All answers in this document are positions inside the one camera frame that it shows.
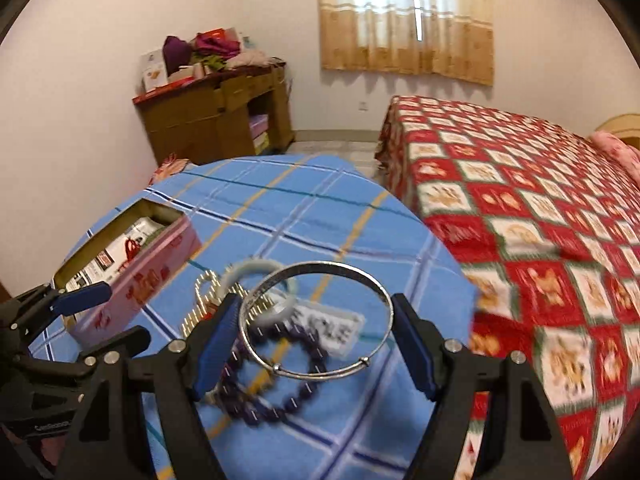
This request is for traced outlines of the clothes pile on desk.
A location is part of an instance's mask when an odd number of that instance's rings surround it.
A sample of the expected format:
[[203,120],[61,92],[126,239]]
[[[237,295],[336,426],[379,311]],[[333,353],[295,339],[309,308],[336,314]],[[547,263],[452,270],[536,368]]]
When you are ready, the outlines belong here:
[[284,64],[276,56],[261,50],[244,47],[237,39],[229,39],[223,28],[198,32],[190,41],[167,36],[162,47],[168,75],[177,73],[182,66],[202,64],[212,72],[237,70],[241,67],[270,67]]

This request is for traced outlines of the pale green jade bangle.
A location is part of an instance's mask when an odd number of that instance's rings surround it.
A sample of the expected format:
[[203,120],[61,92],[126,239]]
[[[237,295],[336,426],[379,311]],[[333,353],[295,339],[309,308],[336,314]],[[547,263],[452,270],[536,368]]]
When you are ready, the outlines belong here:
[[[284,264],[270,259],[248,258],[233,263],[218,278],[215,299],[220,304],[228,292],[244,298],[256,284],[283,268]],[[285,278],[271,285],[248,309],[247,326],[268,328],[274,323],[288,322],[294,313],[297,295],[296,278]]]

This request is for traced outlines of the printed paper in tin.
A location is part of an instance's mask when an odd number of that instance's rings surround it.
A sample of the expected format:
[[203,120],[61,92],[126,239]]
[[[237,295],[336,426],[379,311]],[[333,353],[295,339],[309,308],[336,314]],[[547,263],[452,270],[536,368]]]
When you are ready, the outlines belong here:
[[138,253],[151,244],[165,228],[164,224],[149,217],[137,219],[73,275],[65,284],[65,289],[72,292],[96,282],[112,284],[118,274],[125,270]]

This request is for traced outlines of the blue plaid tablecloth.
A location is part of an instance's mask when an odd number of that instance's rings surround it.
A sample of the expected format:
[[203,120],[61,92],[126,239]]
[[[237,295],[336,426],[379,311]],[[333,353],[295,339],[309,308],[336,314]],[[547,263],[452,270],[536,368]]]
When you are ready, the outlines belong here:
[[[192,167],[149,186],[143,197],[188,214],[202,243],[137,316],[153,350],[180,334],[204,270],[222,272],[250,257],[356,266],[389,292],[404,294],[444,336],[469,336],[476,290],[457,261],[403,203],[337,157],[247,157]],[[329,360],[329,367],[368,353],[373,362],[320,385],[280,424],[252,428],[201,404],[224,472],[231,479],[401,478],[433,407],[385,337],[384,307],[369,289],[337,276],[302,276],[298,293],[366,318],[349,355]]]

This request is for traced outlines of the beige window curtain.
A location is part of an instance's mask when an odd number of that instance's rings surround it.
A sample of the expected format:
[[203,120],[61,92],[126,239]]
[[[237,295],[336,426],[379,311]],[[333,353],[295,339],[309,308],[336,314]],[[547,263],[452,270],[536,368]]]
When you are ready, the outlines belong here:
[[326,70],[494,83],[492,0],[318,0],[318,7]]

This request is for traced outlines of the red patterned bed quilt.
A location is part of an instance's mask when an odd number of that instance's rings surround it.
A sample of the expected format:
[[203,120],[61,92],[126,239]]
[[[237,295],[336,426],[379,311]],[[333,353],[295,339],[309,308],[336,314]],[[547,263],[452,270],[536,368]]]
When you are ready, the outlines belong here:
[[477,287],[470,349],[525,353],[592,477],[639,405],[636,181],[553,122],[426,96],[390,101],[376,157]]

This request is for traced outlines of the cream wooden headboard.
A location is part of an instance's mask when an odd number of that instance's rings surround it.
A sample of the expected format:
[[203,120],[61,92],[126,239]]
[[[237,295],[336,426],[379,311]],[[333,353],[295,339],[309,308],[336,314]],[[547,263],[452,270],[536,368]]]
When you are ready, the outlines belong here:
[[598,130],[612,133],[626,144],[640,150],[640,114],[621,114],[608,119]]

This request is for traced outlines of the pink metal tin box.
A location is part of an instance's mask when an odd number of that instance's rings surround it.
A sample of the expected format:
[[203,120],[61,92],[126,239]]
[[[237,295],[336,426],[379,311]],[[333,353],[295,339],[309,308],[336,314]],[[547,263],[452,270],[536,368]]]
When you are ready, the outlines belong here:
[[188,214],[142,198],[90,235],[67,258],[53,275],[55,286],[65,289],[65,284],[73,275],[141,217],[149,217],[166,228],[109,284],[112,290],[110,300],[84,312],[63,316],[66,330],[81,347],[89,348],[122,332],[194,252],[201,248]]

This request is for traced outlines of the brown wooden desk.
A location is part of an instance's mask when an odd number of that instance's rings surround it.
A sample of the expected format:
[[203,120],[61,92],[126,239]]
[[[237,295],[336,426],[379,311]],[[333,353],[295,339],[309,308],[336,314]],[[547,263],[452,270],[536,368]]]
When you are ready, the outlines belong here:
[[177,81],[132,102],[159,164],[282,153],[295,139],[282,60]]

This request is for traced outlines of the pink floral pillow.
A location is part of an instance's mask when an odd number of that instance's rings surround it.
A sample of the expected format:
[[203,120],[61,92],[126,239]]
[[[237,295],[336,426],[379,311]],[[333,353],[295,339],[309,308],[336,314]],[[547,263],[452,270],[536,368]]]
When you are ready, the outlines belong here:
[[639,151],[607,131],[591,133],[589,141],[608,158],[617,162],[636,185],[640,185]]

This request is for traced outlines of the clothes pile on floor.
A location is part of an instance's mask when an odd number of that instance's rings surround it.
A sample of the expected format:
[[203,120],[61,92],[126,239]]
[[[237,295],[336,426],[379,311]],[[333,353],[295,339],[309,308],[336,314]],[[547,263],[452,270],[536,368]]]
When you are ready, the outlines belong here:
[[181,174],[183,170],[191,165],[192,162],[190,159],[178,157],[176,154],[171,154],[155,169],[150,177],[149,185],[157,184],[158,182],[166,180],[175,174]]

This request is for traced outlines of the white cardboard box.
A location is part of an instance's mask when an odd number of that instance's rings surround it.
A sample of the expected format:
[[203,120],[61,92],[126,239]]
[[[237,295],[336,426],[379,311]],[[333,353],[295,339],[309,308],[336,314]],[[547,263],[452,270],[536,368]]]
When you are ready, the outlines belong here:
[[142,86],[145,92],[168,84],[168,75],[163,50],[156,49],[145,53],[140,58]]

